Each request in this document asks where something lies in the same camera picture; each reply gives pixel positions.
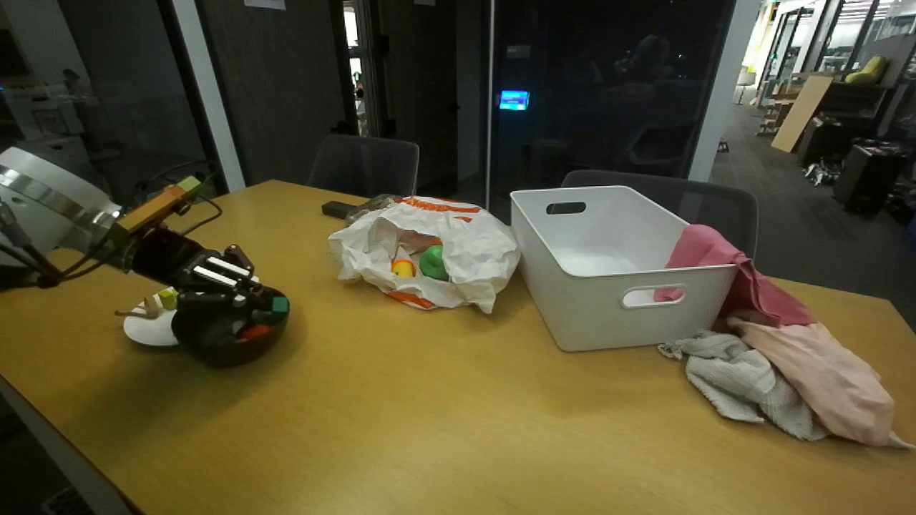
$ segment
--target white plastic bin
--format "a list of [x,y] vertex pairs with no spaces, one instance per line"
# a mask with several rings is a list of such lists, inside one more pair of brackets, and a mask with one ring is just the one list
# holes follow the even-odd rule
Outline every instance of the white plastic bin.
[[513,190],[525,281],[565,351],[711,329],[735,265],[666,268],[684,219],[628,186]]

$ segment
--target black chair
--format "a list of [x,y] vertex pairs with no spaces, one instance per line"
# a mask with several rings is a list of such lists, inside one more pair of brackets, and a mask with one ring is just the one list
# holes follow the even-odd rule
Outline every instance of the black chair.
[[631,186],[688,222],[719,228],[747,256],[755,255],[755,199],[741,189],[611,169],[573,169],[565,186]]
[[309,186],[349,193],[415,193],[420,146],[412,140],[327,135],[309,169]]
[[628,146],[628,166],[646,175],[669,175],[688,160],[696,122],[646,126]]

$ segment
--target crumpled plastic bag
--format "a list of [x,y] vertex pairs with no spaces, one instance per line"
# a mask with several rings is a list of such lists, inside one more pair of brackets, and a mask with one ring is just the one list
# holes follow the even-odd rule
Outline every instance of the crumpled plastic bag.
[[[420,252],[440,246],[446,276],[420,271]],[[498,291],[510,283],[520,249],[513,230],[488,209],[439,198],[400,198],[364,212],[329,233],[342,281],[366,281],[415,308],[478,305],[492,313]],[[415,273],[394,273],[394,259],[412,259]]]

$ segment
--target pink towel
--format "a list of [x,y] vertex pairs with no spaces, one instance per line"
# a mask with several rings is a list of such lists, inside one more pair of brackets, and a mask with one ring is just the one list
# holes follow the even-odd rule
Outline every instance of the pink towel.
[[911,448],[894,435],[897,408],[878,372],[845,349],[828,325],[762,325],[741,318],[727,322],[797,386],[831,435]]
[[735,283],[719,311],[754,349],[758,349],[820,415],[831,435],[870,442],[905,445],[894,435],[894,396],[878,374],[807,308],[758,273],[747,255],[711,225],[688,225],[666,265],[735,263]]
[[782,291],[771,276],[758,273],[749,256],[727,243],[714,225],[688,225],[666,259],[666,268],[704,263],[738,265],[735,283],[724,296],[719,318],[741,311],[774,325],[814,322],[797,296]]

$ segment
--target table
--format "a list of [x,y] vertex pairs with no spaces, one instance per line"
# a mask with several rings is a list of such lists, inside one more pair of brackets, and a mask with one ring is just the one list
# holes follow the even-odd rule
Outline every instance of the table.
[[[337,283],[332,193],[260,182],[196,230],[291,296],[284,339],[207,369],[125,343],[155,283],[101,268],[0,291],[0,372],[145,512],[914,512],[916,455],[721,419],[655,349],[565,354],[525,281],[495,313]],[[898,399],[916,336],[888,299],[784,283]]]

